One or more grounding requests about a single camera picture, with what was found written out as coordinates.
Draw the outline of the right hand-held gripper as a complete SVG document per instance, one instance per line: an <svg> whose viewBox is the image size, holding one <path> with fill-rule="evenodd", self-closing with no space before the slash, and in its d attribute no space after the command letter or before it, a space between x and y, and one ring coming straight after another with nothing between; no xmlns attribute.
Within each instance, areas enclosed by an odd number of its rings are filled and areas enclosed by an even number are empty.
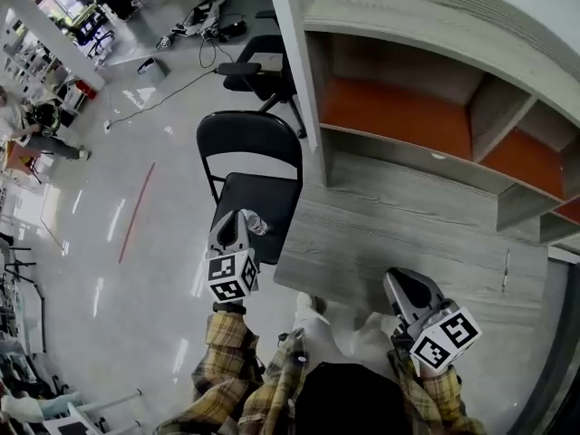
<svg viewBox="0 0 580 435"><path fill-rule="evenodd" d="M391 309L402 323L391 337L392 344L431 371L447 368L482 335L469 310L453 300L444 300L438 285L426 275L390 268L383 283ZM436 305L435 310L414 322L415 310Z"/></svg>

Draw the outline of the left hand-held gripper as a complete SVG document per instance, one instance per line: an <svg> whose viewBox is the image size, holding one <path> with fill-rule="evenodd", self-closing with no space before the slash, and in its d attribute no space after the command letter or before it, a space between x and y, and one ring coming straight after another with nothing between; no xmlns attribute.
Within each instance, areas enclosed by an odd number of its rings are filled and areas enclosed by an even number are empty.
<svg viewBox="0 0 580 435"><path fill-rule="evenodd" d="M229 211L209 232L208 289L217 303L241 301L257 290L258 274L246 216L242 210Z"/></svg>

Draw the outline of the clear plastic water bottle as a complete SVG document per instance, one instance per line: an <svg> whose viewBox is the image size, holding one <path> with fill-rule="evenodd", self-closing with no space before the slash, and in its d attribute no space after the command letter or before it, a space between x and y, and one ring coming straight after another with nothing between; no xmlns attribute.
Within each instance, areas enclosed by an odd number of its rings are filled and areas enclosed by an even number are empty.
<svg viewBox="0 0 580 435"><path fill-rule="evenodd" d="M248 231L260 237L267 233L268 224L255 211L244 208L241 210L241 213L246 220Z"/></svg>

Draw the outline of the person's left forearm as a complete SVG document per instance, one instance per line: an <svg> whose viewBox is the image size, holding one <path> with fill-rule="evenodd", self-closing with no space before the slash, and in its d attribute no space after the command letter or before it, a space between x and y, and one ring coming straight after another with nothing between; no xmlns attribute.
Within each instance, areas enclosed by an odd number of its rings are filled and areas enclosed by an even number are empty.
<svg viewBox="0 0 580 435"><path fill-rule="evenodd" d="M208 318L207 351L192 374L199 401L232 410L263 383L258 340L241 313L219 310Z"/></svg>

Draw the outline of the person's right forearm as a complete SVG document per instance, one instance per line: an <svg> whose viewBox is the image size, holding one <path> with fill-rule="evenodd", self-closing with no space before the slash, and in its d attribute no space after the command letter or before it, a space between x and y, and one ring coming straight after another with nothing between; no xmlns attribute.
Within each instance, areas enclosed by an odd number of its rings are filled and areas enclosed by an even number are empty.
<svg viewBox="0 0 580 435"><path fill-rule="evenodd" d="M453 366L440 375L422 378L407 353L394 350L388 357L402 391L411 435L487 435L484 425L466 413L462 381Z"/></svg>

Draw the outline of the grey wooden desk with shelves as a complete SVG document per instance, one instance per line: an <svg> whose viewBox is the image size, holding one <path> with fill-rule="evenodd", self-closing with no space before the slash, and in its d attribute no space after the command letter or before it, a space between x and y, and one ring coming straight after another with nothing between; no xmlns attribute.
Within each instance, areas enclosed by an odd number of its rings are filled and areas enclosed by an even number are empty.
<svg viewBox="0 0 580 435"><path fill-rule="evenodd" d="M275 268L279 285L386 313L392 267L433 279L484 328L533 326L541 315L547 250L534 224L499 232L487 192L385 161L335 156L304 185ZM506 292L500 292L507 250Z"/></svg>

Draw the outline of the black folding chair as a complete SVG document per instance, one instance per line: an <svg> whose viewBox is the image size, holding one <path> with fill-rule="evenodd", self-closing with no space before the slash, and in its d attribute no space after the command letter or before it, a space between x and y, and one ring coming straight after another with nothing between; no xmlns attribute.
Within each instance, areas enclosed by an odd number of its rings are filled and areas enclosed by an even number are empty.
<svg viewBox="0 0 580 435"><path fill-rule="evenodd" d="M266 222L263 236L252 234L256 257L278 263L303 187L303 152L294 130L282 119L263 111L217 111L197 128L198 152L211 195L216 202L213 224L228 212L247 209ZM249 153L279 160L295 169L293 179L233 171L224 178L211 173L208 158Z"/></svg>

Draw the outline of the person's white trousers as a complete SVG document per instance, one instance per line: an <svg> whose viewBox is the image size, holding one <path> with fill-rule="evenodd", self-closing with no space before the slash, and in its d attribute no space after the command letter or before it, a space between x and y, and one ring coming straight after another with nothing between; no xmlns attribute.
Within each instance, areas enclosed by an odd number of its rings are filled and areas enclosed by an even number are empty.
<svg viewBox="0 0 580 435"><path fill-rule="evenodd" d="M322 363L360 364L392 380L394 370L388 354L393 350L391 334L398 324L392 315L340 304L332 304L326 314L300 304L294 328L304 338L308 372Z"/></svg>

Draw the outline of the person's white shoe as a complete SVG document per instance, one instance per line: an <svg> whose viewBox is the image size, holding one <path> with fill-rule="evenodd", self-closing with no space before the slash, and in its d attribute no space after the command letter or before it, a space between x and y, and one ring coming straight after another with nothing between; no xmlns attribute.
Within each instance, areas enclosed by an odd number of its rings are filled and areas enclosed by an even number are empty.
<svg viewBox="0 0 580 435"><path fill-rule="evenodd" d="M327 303L321 297L299 292L296 298L296 316L317 315L324 317Z"/></svg>

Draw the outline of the person's torso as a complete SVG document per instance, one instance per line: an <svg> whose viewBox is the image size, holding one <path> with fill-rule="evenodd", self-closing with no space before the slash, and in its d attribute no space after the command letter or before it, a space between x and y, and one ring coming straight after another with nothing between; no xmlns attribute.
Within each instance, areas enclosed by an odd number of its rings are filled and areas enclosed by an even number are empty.
<svg viewBox="0 0 580 435"><path fill-rule="evenodd" d="M401 388L360 364L319 364L295 403L295 435L412 435Z"/></svg>

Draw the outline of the black office chair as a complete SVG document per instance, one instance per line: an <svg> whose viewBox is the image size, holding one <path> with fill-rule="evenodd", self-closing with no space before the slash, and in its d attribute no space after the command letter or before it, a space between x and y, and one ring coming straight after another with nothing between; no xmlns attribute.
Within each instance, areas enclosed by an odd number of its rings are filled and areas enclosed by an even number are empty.
<svg viewBox="0 0 580 435"><path fill-rule="evenodd" d="M263 101L262 112L278 103L287 103L297 122L297 136L307 136L305 124L295 103L297 90L287 59L285 44L279 34L253 37L232 63L222 63L217 73L225 77L224 87L232 92L252 92Z"/></svg>

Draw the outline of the white floor bin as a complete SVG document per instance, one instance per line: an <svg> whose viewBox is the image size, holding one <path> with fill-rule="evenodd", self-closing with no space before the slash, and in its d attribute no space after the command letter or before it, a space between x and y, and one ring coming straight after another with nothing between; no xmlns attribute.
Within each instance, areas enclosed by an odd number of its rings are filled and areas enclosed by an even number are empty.
<svg viewBox="0 0 580 435"><path fill-rule="evenodd" d="M163 61L150 57L139 66L137 74L148 85L157 87L165 82L170 68Z"/></svg>

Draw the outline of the grey and orange shelf unit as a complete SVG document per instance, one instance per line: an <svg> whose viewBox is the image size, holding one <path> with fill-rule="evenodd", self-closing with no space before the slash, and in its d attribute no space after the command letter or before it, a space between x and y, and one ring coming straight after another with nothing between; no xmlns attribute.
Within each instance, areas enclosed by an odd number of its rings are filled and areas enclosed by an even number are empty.
<svg viewBox="0 0 580 435"><path fill-rule="evenodd" d="M288 4L324 170L344 150L461 182L498 231L580 254L580 0Z"/></svg>

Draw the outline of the black metal stand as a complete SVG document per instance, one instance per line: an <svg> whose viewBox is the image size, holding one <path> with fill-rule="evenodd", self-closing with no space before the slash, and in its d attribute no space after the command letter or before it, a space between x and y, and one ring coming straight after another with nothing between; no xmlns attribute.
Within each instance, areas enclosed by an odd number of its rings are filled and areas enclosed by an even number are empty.
<svg viewBox="0 0 580 435"><path fill-rule="evenodd" d="M21 273L35 262L22 262L19 251L28 247L10 246L0 238L0 297L8 300L14 317L15 335L24 353L34 356L47 352L44 333L44 296L39 285Z"/></svg>

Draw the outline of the white pillar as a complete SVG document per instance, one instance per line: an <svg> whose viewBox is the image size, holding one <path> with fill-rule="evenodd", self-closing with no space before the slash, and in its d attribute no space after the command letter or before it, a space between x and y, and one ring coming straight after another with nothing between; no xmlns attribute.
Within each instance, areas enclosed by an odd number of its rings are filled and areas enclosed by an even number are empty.
<svg viewBox="0 0 580 435"><path fill-rule="evenodd" d="M95 65L43 13L34 0L0 0L0 52L5 36L5 19L12 10L19 21L33 32L39 41L95 91L105 86Z"/></svg>

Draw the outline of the white metal frame table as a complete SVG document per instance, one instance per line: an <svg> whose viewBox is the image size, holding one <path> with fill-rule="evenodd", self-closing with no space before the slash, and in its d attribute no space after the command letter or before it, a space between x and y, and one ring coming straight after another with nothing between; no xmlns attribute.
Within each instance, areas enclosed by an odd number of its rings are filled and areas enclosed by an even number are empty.
<svg viewBox="0 0 580 435"><path fill-rule="evenodd" d="M142 391L136 388L127 395L109 401L91 402L80 406L69 403L67 417L46 420L43 426L48 435L129 435L141 427L138 420L130 421L115 430L103 431L92 416L141 396Z"/></svg>

